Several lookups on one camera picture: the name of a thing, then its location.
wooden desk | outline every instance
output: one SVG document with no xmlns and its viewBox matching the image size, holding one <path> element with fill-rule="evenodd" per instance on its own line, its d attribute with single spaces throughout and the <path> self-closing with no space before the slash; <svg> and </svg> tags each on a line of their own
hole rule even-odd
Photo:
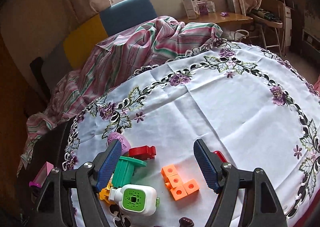
<svg viewBox="0 0 320 227">
<path fill-rule="evenodd" d="M 228 12 L 228 17 L 222 17 L 220 15 L 220 12 L 212 12 L 209 13 L 209 15 L 202 15 L 199 16 L 198 19 L 189 20 L 187 16 L 183 17 L 182 19 L 179 19 L 179 21 L 183 21 L 185 24 L 188 24 L 190 22 L 199 22 L 199 23 L 216 23 L 220 26 L 223 25 L 241 25 L 241 24 L 247 24 L 247 23 L 253 23 L 253 19 L 248 16 L 243 16 L 241 14 L 235 14 Z"/>
</svg>

green square button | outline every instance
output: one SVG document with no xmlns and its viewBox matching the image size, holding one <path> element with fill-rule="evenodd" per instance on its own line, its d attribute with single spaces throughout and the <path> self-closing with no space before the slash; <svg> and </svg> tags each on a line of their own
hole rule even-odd
<svg viewBox="0 0 320 227">
<path fill-rule="evenodd" d="M 146 202 L 146 194 L 142 190 L 128 188 L 123 193 L 122 207 L 128 210 L 141 212 Z"/>
</svg>

white toy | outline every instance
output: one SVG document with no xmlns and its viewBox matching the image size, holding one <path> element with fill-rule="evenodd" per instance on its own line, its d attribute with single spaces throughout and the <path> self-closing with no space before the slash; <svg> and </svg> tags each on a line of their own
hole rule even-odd
<svg viewBox="0 0 320 227">
<path fill-rule="evenodd" d="M 126 184 L 121 188 L 110 189 L 109 200 L 128 213 L 149 216 L 159 205 L 156 190 L 151 186 Z"/>
</svg>

metal screw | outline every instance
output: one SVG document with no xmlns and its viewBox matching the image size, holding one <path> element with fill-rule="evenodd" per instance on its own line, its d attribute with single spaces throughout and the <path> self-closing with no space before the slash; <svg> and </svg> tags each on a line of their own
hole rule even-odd
<svg viewBox="0 0 320 227">
<path fill-rule="evenodd" d="M 53 169 L 51 169 L 51 172 L 57 174 L 59 172 L 59 168 L 54 167 Z"/>
<path fill-rule="evenodd" d="M 263 169 L 262 168 L 257 168 L 256 169 L 256 173 L 257 174 L 262 174 L 263 173 Z"/>
<path fill-rule="evenodd" d="M 223 167 L 224 167 L 224 168 L 231 168 L 232 165 L 231 165 L 231 163 L 229 163 L 229 162 L 224 162 L 224 163 L 223 163 Z"/>
<path fill-rule="evenodd" d="M 83 166 L 84 166 L 85 168 L 90 168 L 90 167 L 93 166 L 93 164 L 92 164 L 91 162 L 86 162 L 86 163 L 83 164 Z"/>
</svg>

pink block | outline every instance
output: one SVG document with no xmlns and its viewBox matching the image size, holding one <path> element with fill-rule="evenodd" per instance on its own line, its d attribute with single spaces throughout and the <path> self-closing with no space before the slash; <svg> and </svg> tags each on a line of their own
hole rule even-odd
<svg viewBox="0 0 320 227">
<path fill-rule="evenodd" d="M 123 156 L 125 153 L 129 152 L 129 150 L 131 149 L 130 143 L 129 141 L 126 139 L 125 136 L 123 136 L 120 133 L 117 132 L 112 132 L 108 135 L 108 145 L 114 140 L 114 139 L 118 139 L 121 144 L 122 144 L 122 151 L 121 151 L 121 156 Z"/>
<path fill-rule="evenodd" d="M 29 186 L 35 185 L 37 187 L 42 187 L 45 179 L 49 175 L 50 171 L 54 168 L 53 164 L 46 162 L 40 169 L 33 181 L 29 182 Z"/>
</svg>

